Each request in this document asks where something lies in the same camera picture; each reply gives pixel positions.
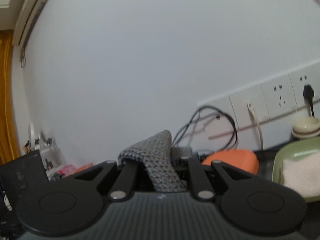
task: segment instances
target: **white tissue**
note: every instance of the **white tissue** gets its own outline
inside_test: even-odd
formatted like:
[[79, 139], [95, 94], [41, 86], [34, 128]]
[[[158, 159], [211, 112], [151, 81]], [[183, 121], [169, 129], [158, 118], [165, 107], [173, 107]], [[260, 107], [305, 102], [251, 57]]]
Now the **white tissue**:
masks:
[[299, 161], [284, 159], [284, 186], [309, 198], [320, 195], [320, 152]]

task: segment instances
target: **white bowl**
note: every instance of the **white bowl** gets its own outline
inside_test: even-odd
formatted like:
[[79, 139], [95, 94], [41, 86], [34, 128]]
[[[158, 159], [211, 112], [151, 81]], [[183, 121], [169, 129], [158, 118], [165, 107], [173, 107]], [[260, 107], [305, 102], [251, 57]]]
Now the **white bowl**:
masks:
[[297, 120], [293, 125], [295, 133], [312, 133], [320, 128], [320, 119], [315, 117], [304, 117]]
[[314, 132], [311, 132], [311, 133], [295, 133], [294, 130], [292, 130], [292, 135], [295, 137], [295, 138], [298, 138], [298, 139], [308, 139], [308, 138], [313, 138], [313, 137], [316, 137], [320, 134], [320, 129], [319, 130], [316, 130]]

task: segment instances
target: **round black pad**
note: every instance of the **round black pad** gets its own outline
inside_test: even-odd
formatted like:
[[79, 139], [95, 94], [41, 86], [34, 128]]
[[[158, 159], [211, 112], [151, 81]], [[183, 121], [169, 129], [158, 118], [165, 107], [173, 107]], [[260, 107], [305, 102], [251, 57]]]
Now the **round black pad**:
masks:
[[222, 196], [220, 208], [240, 229], [263, 236], [296, 230], [307, 212], [298, 193], [260, 178], [234, 181]]
[[93, 224], [102, 209], [102, 197], [90, 182], [66, 178], [26, 191], [17, 205], [17, 215], [28, 231], [64, 236]]
[[284, 200], [272, 192], [257, 192], [248, 197], [248, 204], [257, 212], [275, 213], [283, 208]]
[[47, 213], [63, 213], [72, 209], [76, 204], [76, 198], [67, 192], [49, 193], [40, 199], [40, 208]]

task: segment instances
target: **metal screw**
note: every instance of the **metal screw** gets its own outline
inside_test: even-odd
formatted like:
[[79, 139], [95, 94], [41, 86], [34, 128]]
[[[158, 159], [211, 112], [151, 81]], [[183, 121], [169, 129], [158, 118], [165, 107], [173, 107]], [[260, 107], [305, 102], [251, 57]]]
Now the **metal screw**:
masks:
[[210, 199], [214, 197], [214, 193], [210, 190], [201, 190], [198, 192], [198, 197], [202, 199]]
[[122, 190], [115, 190], [110, 193], [110, 197], [113, 199], [123, 199], [127, 194]]

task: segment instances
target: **yellow curtain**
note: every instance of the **yellow curtain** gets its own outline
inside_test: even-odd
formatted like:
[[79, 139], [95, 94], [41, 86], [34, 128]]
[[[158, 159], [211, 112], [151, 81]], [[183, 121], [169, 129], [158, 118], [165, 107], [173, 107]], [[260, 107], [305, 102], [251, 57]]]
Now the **yellow curtain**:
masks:
[[12, 113], [12, 31], [0, 32], [0, 164], [19, 157]]

